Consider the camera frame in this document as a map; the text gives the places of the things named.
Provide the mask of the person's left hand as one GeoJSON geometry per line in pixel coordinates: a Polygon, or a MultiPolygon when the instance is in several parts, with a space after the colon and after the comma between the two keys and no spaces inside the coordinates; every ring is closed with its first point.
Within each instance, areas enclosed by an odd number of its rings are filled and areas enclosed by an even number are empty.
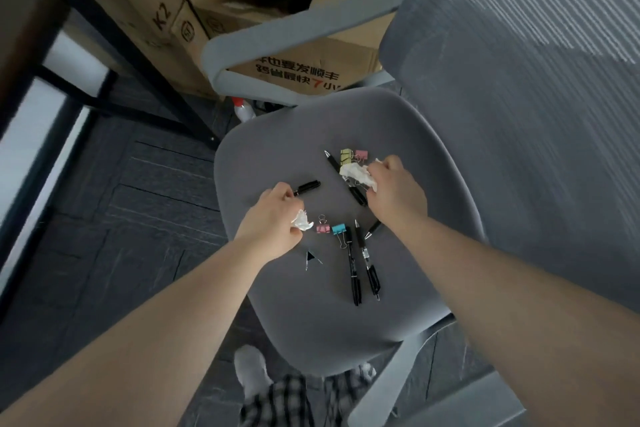
{"type": "Polygon", "coordinates": [[[264,266],[297,245],[287,245],[286,231],[299,210],[302,200],[293,196],[288,183],[279,182],[266,189],[241,221],[234,243],[248,251],[256,263],[264,266]]]}

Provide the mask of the person's right hand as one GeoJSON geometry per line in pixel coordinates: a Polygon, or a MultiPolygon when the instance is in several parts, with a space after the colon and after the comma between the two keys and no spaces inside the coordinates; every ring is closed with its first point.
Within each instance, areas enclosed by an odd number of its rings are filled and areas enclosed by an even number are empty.
{"type": "Polygon", "coordinates": [[[391,182],[378,183],[378,192],[367,191],[369,208],[387,228],[403,237],[428,218],[428,200],[411,172],[391,182]]]}

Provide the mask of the large white tissue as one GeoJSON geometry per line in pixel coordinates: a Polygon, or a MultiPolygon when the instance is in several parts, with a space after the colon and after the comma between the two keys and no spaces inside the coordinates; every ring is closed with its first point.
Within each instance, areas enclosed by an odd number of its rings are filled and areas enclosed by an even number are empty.
{"type": "Polygon", "coordinates": [[[343,164],[339,168],[339,174],[378,192],[378,183],[369,171],[368,165],[361,165],[358,162],[343,164]]]}

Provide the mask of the person's left forearm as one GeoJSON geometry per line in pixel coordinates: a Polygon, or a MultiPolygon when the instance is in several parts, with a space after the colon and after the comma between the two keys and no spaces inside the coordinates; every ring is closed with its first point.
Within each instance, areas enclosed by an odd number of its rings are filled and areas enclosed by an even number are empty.
{"type": "Polygon", "coordinates": [[[297,242],[223,246],[25,393],[0,427],[176,427],[260,269],[297,242]]]}

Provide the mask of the person's right forearm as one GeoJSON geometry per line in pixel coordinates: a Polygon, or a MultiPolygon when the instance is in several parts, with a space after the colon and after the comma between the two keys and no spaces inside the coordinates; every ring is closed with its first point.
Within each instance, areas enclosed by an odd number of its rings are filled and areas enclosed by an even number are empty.
{"type": "Polygon", "coordinates": [[[418,213],[387,226],[544,427],[640,427],[640,315],[418,213]]]}

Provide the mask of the grey office chair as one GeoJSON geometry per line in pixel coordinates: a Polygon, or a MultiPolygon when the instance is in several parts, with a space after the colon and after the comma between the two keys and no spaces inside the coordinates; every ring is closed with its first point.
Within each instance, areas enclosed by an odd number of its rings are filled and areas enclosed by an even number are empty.
{"type": "MultiPolygon", "coordinates": [[[[252,58],[355,26],[337,5],[221,35],[203,63],[214,88],[297,105],[236,127],[214,178],[231,237],[278,180],[322,185],[303,197],[354,230],[374,222],[326,160],[340,149],[399,154],[436,220],[640,312],[640,0],[401,0],[382,67],[409,101],[380,87],[308,97],[224,75],[252,58]]],[[[309,230],[259,273],[249,298],[268,338],[303,373],[329,376],[392,352],[348,417],[382,427],[424,344],[455,318],[384,227],[365,241],[381,302],[351,292],[347,249],[309,230]],[[305,270],[306,251],[324,264],[305,270]]]]}

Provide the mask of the printed brown cardboard box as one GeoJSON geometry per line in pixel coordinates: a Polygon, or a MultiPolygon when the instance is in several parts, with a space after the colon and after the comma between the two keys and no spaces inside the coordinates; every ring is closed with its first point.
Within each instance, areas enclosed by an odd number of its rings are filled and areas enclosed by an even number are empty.
{"type": "MultiPolygon", "coordinates": [[[[215,10],[193,12],[183,2],[172,24],[172,35],[202,68],[204,45],[222,34],[265,23],[284,13],[240,2],[227,2],[215,10]]],[[[325,37],[295,48],[259,57],[234,67],[234,73],[253,76],[309,96],[328,94],[381,70],[377,49],[334,37],[325,37]]]]}

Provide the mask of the white bottle with red cap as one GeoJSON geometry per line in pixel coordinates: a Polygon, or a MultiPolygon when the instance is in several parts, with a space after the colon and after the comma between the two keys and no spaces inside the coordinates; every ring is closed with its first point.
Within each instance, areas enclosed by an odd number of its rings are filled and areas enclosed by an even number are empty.
{"type": "Polygon", "coordinates": [[[245,123],[257,117],[255,110],[249,101],[241,97],[231,97],[230,99],[234,106],[234,112],[241,123],[245,123]]]}

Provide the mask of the plaid trousers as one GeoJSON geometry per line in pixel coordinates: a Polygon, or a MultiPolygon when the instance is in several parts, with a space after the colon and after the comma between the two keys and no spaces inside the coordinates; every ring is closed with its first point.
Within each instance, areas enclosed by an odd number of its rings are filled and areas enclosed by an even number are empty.
{"type": "MultiPolygon", "coordinates": [[[[361,381],[358,366],[323,379],[325,421],[322,427],[348,427],[348,416],[370,388],[361,381]]],[[[303,375],[285,375],[269,390],[245,400],[238,427],[317,427],[303,375]]]]}

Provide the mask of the brown desk with black frame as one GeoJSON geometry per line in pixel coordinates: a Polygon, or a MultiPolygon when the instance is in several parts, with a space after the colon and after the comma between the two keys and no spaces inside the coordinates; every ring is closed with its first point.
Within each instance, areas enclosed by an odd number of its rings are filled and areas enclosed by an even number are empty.
{"type": "Polygon", "coordinates": [[[72,101],[101,113],[186,135],[212,150],[221,138],[108,16],[96,0],[0,0],[0,139],[29,86],[40,78],[72,101]],[[175,119],[168,119],[107,98],[90,96],[44,66],[44,59],[71,11],[76,11],[115,50],[123,65],[175,119]]]}

